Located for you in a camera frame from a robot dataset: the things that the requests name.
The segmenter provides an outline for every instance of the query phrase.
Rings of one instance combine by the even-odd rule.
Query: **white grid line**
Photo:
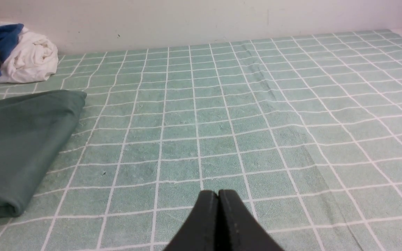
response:
[[[147,61],[147,56],[148,56],[148,54],[145,54],[145,59],[146,59],[146,60],[145,60],[144,62]],[[132,108],[132,111],[131,111],[131,115],[130,115],[130,116],[133,116],[134,110],[136,109],[136,100],[137,100],[137,97],[138,97],[138,95],[139,95],[139,88],[140,88],[140,84],[137,86],[136,96],[135,96],[135,98],[134,98],[133,108]],[[131,122],[132,122],[132,121],[133,121],[132,119],[129,120],[128,127],[127,127],[127,129],[126,129],[126,133],[125,133],[124,138],[123,138],[123,143],[126,142],[126,139],[127,139],[128,133],[129,133],[129,130],[130,130],[130,128],[131,128]],[[99,238],[98,238],[98,240],[97,240],[97,249],[100,249],[100,246],[101,246],[101,244],[102,244],[103,232],[105,231],[105,226],[106,226],[106,218],[107,218],[107,214],[108,214],[109,211],[110,211],[111,200],[112,200],[112,198],[113,198],[114,187],[115,187],[115,185],[116,185],[117,177],[118,177],[118,174],[119,174],[120,165],[121,165],[121,162],[122,162],[124,150],[125,150],[125,145],[123,144],[122,147],[121,147],[121,151],[120,151],[120,155],[119,155],[119,159],[118,159],[118,163],[117,163],[117,167],[116,167],[116,173],[114,174],[113,183],[112,183],[111,188],[110,188],[110,195],[108,196],[108,202],[107,202],[107,204],[106,204],[105,216],[103,217],[102,227],[100,228]]]
[[[306,86],[309,86],[308,83],[307,83],[303,78],[302,78],[302,80],[303,80],[304,84],[306,84]],[[314,95],[319,99],[319,101],[321,102],[322,106],[323,106],[325,109],[327,109],[326,106],[325,106],[325,104],[322,102],[322,100],[319,98],[319,96],[314,92],[314,90],[311,90],[311,91],[312,91],[312,92],[314,93]],[[299,113],[297,113],[297,114],[298,114],[300,120],[303,122],[303,125],[305,125],[305,122],[303,121],[302,116],[300,116]],[[330,116],[333,117],[333,119],[336,120],[336,122],[338,122],[338,120],[334,117],[334,115],[333,115],[331,112],[330,112],[329,114],[330,114]],[[309,130],[307,127],[306,127],[306,130],[307,130],[308,134],[311,135],[311,137],[313,138],[314,142],[317,143],[316,138],[313,136],[313,134],[310,132],[310,130]],[[375,240],[375,242],[377,243],[378,247],[379,247],[381,250],[384,251],[385,249],[384,249],[383,245],[381,244],[381,242],[379,241],[378,237],[377,237],[377,236],[375,235],[375,233],[373,232],[373,230],[372,230],[372,228],[370,227],[370,225],[366,222],[366,218],[365,218],[364,214],[362,213],[361,209],[359,208],[359,205],[357,204],[357,202],[356,202],[356,200],[354,199],[353,195],[351,195],[351,193],[348,192],[347,187],[345,186],[345,184],[343,183],[343,181],[341,180],[341,178],[339,177],[339,175],[337,174],[337,172],[336,172],[335,169],[333,168],[333,166],[332,166],[332,164],[330,163],[330,161],[328,160],[328,158],[327,158],[327,157],[325,156],[325,154],[323,153],[321,147],[319,147],[319,152],[321,153],[322,157],[325,159],[325,161],[327,162],[327,164],[330,165],[330,168],[332,169],[332,172],[333,172],[333,174],[335,175],[335,177],[337,178],[337,180],[339,181],[340,185],[341,185],[344,189],[346,189],[345,192],[346,192],[347,196],[350,198],[350,200],[352,201],[353,205],[355,206],[356,211],[358,212],[359,216],[360,216],[361,219],[364,221],[364,224],[365,224],[365,226],[367,227],[368,231],[370,232],[370,235],[372,235],[372,237],[373,237],[373,239]]]
[[[150,236],[150,251],[155,249],[155,234],[156,234],[156,216],[157,216],[157,209],[158,209],[158,195],[159,195],[159,179],[161,175],[161,159],[162,159],[162,145],[163,145],[163,135],[164,135],[164,122],[165,122],[165,103],[166,103],[166,96],[167,96],[167,83],[169,82],[169,57],[170,57],[170,48],[167,49],[167,74],[165,79],[165,91],[164,91],[164,104],[163,104],[163,112],[162,112],[162,123],[161,123],[161,140],[159,142],[159,157],[158,157],[158,167],[156,171],[156,186],[155,186],[155,202],[154,202],[154,209],[153,209],[153,219],[152,219],[152,226],[151,226],[151,236]]]
[[[210,48],[210,52],[212,53],[212,46],[209,44],[209,48]],[[238,156],[238,160],[240,162],[240,168],[241,168],[241,172],[243,174],[243,179],[244,179],[244,185],[246,186],[246,191],[247,191],[247,196],[249,197],[250,203],[251,203],[251,212],[252,215],[254,216],[255,219],[258,220],[257,217],[257,212],[255,211],[255,205],[252,201],[252,194],[251,194],[251,190],[249,188],[249,182],[247,181],[247,176],[244,174],[245,170],[244,170],[244,165],[243,165],[243,160],[241,159],[241,154],[240,154],[240,149],[238,147],[238,143],[237,143],[237,137],[235,135],[235,131],[233,130],[233,124],[232,124],[232,120],[230,119],[230,113],[229,113],[229,109],[228,109],[228,104],[226,102],[226,98],[224,96],[224,90],[223,87],[221,86],[221,79],[218,75],[218,70],[215,69],[216,73],[217,73],[217,77],[218,77],[218,82],[220,84],[220,90],[221,90],[221,94],[223,97],[223,102],[224,102],[224,106],[226,107],[226,114],[228,115],[228,121],[229,121],[229,126],[230,126],[230,131],[232,132],[232,137],[233,137],[233,142],[235,144],[235,148],[236,148],[236,152],[237,152],[237,156]]]
[[[263,63],[263,60],[262,60],[262,58],[260,57],[260,54],[258,53],[257,49],[255,48],[255,45],[252,44],[252,46],[254,47],[254,50],[255,50],[255,52],[257,53],[257,56],[259,57],[261,64],[262,64],[266,69],[268,69],[268,68],[266,67],[266,65]],[[277,84],[276,80],[274,79],[274,77],[273,77],[272,75],[271,75],[271,78],[273,78],[273,83],[275,83],[275,84],[277,85],[278,89],[280,89],[280,86]],[[285,100],[288,100],[282,91],[281,91],[281,95],[284,97]],[[295,110],[295,108],[289,103],[289,101],[288,101],[288,105],[289,105],[293,110]],[[321,249],[322,251],[324,251],[324,250],[325,250],[325,247],[324,247],[324,245],[323,245],[322,239],[320,238],[319,232],[318,232],[317,229],[314,227],[313,219],[311,218],[311,215],[310,215],[310,213],[308,212],[308,209],[306,208],[305,203],[303,202],[302,197],[299,196],[299,195],[300,195],[300,192],[299,192],[299,189],[297,188],[297,184],[295,183],[294,179],[292,178],[291,172],[288,170],[288,165],[286,164],[286,160],[284,159],[284,156],[283,156],[283,154],[282,154],[280,148],[278,147],[278,144],[277,144],[277,142],[276,142],[276,140],[275,140],[275,137],[274,137],[274,134],[272,133],[272,130],[270,130],[270,132],[271,132],[271,136],[272,136],[272,138],[273,138],[274,144],[275,144],[276,147],[277,147],[277,151],[278,151],[278,153],[279,153],[279,155],[280,155],[281,161],[282,161],[282,163],[283,163],[283,165],[284,165],[284,168],[285,168],[285,170],[286,170],[286,173],[287,173],[288,176],[289,176],[289,180],[291,181],[292,187],[294,188],[294,190],[295,190],[295,192],[296,192],[296,194],[297,194],[297,199],[299,200],[299,203],[300,203],[300,205],[302,206],[302,209],[303,209],[303,211],[304,211],[304,213],[305,213],[305,216],[306,216],[306,218],[308,219],[308,223],[309,223],[310,226],[312,226],[312,228],[313,228],[313,232],[314,232],[314,235],[315,235],[315,237],[316,237],[316,240],[317,240],[317,242],[318,242],[318,245],[319,245],[320,249]]]
[[[344,89],[344,88],[342,88],[341,86],[339,86],[347,95],[349,95],[348,94],[348,92]],[[382,95],[381,94],[381,96],[383,96],[384,98],[386,98],[386,100],[388,100],[390,103],[392,103],[392,105],[394,105],[394,103],[392,102],[392,101],[390,101],[390,99],[388,99],[387,97],[385,97],[384,95]],[[357,105],[359,105],[362,109],[364,109],[367,113],[369,113],[371,116],[373,116],[373,117],[375,117],[376,119],[377,119],[377,121],[379,121],[385,128],[386,128],[386,130],[391,134],[391,136],[393,137],[393,138],[395,138],[396,139],[396,141],[398,142],[398,143],[400,143],[401,145],[402,145],[402,141],[401,140],[399,140],[399,138],[390,130],[390,128],[384,123],[384,121],[382,121],[381,119],[379,119],[377,116],[375,116],[373,113],[371,113],[369,110],[367,110],[366,108],[364,108],[357,100],[355,100],[353,97],[350,97]],[[356,141],[355,140],[355,138],[354,138],[354,136],[346,129],[346,127],[344,127],[344,126],[342,126],[342,128],[348,133],[348,135],[352,138],[352,140],[353,141]],[[371,162],[373,162],[373,160],[372,160],[372,158],[368,155],[368,153],[364,150],[364,148],[362,148],[362,146],[358,143],[358,142],[355,142],[356,143],[356,145],[359,147],[359,149],[364,153],[364,155],[365,155],[365,157],[369,160],[369,161],[371,161]],[[373,166],[376,168],[376,170],[387,180],[387,181],[389,181],[389,183],[393,183],[392,181],[391,181],[391,179],[378,167],[378,165],[376,164],[376,163],[372,163],[373,164]],[[397,186],[393,186],[393,188],[395,189],[395,191],[398,193],[398,195],[401,197],[401,199],[402,199],[402,192],[398,189],[398,187]]]
[[[200,124],[198,122],[198,114],[196,112],[196,94],[195,94],[195,81],[193,80],[193,64],[192,64],[192,53],[190,51],[190,46],[188,47],[188,55],[190,58],[190,71],[192,75],[192,96],[193,96],[193,111],[195,113],[195,133],[196,133],[196,148],[198,150],[198,171],[200,175],[200,188],[201,190],[204,190],[204,183],[203,183],[203,178],[202,178],[202,165],[201,165],[201,147],[200,147],[200,135],[199,135],[199,129],[198,125]]]
[[[115,86],[115,84],[116,84],[116,81],[114,81],[113,86],[110,88],[110,90]],[[107,97],[106,97],[105,105],[108,103],[108,100],[109,100],[109,99],[110,99],[110,93],[108,93],[108,95],[107,95]],[[94,132],[94,129],[96,128],[96,126],[97,126],[97,124],[98,124],[98,122],[99,122],[100,116],[102,115],[102,113],[103,113],[104,110],[105,110],[105,106],[100,110],[99,116],[97,117],[96,122],[94,123],[94,126],[93,126],[93,128],[92,128],[93,130],[90,132],[86,144],[89,143],[89,140],[91,139],[91,136],[92,136],[92,134],[93,134],[93,132]],[[83,148],[83,150],[82,150],[82,152],[81,152],[81,154],[80,154],[79,160],[77,161],[77,164],[76,164],[74,170],[72,171],[72,174],[71,174],[71,176],[70,176],[70,178],[69,178],[69,182],[67,183],[66,189],[64,190],[63,195],[62,195],[62,197],[61,197],[61,199],[60,199],[59,205],[57,206],[57,210],[55,211],[54,218],[52,219],[52,222],[51,222],[51,226],[49,227],[49,230],[48,230],[48,232],[47,232],[47,234],[46,234],[46,238],[45,238],[45,240],[44,240],[44,242],[43,242],[43,246],[42,246],[42,248],[41,248],[41,251],[44,251],[44,250],[46,249],[47,243],[48,243],[48,241],[49,241],[49,238],[51,237],[51,233],[52,233],[52,230],[53,230],[53,228],[54,228],[55,221],[56,221],[57,216],[58,216],[58,214],[59,214],[59,212],[60,212],[61,206],[63,205],[64,199],[65,199],[65,197],[66,197],[66,195],[67,195],[67,191],[68,191],[68,189],[69,189],[69,187],[70,187],[70,184],[72,183],[72,180],[73,180],[73,178],[74,178],[75,172],[77,171],[78,164],[80,164],[80,162],[81,162],[81,160],[82,160],[82,158],[83,158],[83,154],[85,153],[85,150],[86,150],[86,146]]]

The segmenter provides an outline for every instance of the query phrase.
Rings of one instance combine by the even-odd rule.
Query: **white cloth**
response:
[[[45,35],[24,27],[18,38],[18,45],[1,66],[0,83],[46,81],[57,72],[58,49]]]

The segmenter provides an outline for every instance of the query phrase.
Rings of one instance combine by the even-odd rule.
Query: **bed sheet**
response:
[[[88,93],[0,250],[162,250],[235,189],[287,251],[402,250],[402,37],[390,30],[60,57],[0,99]]]

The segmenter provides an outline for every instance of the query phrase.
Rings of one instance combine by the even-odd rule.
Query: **pile of clothes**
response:
[[[46,81],[55,74],[58,50],[23,24],[0,25],[0,83]]]

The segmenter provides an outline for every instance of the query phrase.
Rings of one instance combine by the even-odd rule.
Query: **green grid-patterned sheet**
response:
[[[61,57],[0,99],[88,93],[0,250],[162,250],[235,189],[287,251],[402,251],[402,38],[389,30]]]

